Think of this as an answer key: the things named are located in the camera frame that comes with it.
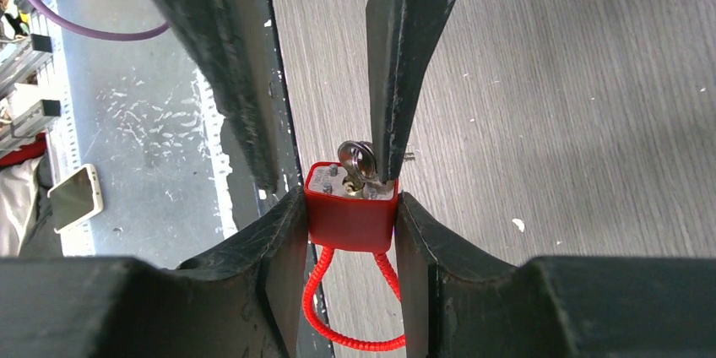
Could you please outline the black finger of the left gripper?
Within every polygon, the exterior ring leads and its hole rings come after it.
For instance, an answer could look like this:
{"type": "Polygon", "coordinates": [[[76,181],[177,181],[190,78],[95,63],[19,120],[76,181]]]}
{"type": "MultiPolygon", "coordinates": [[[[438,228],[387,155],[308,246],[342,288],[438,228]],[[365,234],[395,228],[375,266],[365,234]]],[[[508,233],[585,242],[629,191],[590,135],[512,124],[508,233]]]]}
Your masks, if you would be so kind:
{"type": "Polygon", "coordinates": [[[456,0],[367,0],[370,121],[377,177],[395,180],[426,69],[456,0]]]}
{"type": "Polygon", "coordinates": [[[273,192],[278,181],[271,130],[268,52],[256,0],[153,0],[209,82],[254,181],[273,192]]]}

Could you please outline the silver key with ring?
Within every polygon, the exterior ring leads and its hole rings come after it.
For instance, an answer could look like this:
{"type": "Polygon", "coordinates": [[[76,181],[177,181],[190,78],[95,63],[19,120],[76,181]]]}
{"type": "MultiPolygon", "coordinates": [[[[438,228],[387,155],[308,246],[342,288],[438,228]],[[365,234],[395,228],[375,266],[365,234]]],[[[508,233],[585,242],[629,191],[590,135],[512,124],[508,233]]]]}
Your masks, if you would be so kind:
{"type": "Polygon", "coordinates": [[[391,196],[399,187],[398,180],[379,180],[372,143],[344,141],[338,147],[337,155],[347,173],[343,186],[349,197],[378,200],[383,195],[391,196]]]}

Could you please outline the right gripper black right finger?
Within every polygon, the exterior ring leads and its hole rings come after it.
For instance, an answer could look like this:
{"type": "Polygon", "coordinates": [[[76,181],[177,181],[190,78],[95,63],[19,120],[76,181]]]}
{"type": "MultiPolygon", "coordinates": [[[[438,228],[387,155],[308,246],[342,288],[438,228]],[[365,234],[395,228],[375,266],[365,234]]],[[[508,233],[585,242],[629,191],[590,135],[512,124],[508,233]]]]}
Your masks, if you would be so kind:
{"type": "Polygon", "coordinates": [[[409,357],[712,357],[715,262],[541,256],[516,267],[399,197],[409,357]]]}

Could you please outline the red cable padlock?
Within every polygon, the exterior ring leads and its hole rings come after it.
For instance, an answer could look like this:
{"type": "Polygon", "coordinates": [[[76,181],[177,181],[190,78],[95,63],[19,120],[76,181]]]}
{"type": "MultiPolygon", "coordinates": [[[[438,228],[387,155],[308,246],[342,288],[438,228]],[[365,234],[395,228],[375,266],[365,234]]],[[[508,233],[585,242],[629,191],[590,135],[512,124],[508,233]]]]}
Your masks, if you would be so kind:
{"type": "Polygon", "coordinates": [[[348,177],[343,166],[323,161],[312,166],[303,186],[310,241],[319,245],[321,252],[303,290],[302,311],[313,329],[335,344],[367,352],[398,350],[405,346],[403,335],[385,341],[351,338],[331,329],[314,307],[313,297],[337,250],[370,253],[392,292],[401,298],[398,275],[387,257],[393,239],[398,189],[351,196],[344,186],[348,177]]]}

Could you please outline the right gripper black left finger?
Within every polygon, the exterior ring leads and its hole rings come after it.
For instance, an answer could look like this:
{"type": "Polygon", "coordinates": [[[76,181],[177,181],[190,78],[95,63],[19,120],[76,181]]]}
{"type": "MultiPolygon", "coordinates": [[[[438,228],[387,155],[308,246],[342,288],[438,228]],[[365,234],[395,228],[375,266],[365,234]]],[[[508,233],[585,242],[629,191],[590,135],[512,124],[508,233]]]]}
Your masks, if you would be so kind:
{"type": "Polygon", "coordinates": [[[175,269],[129,257],[5,258],[4,357],[292,357],[306,267],[301,187],[175,269]]]}

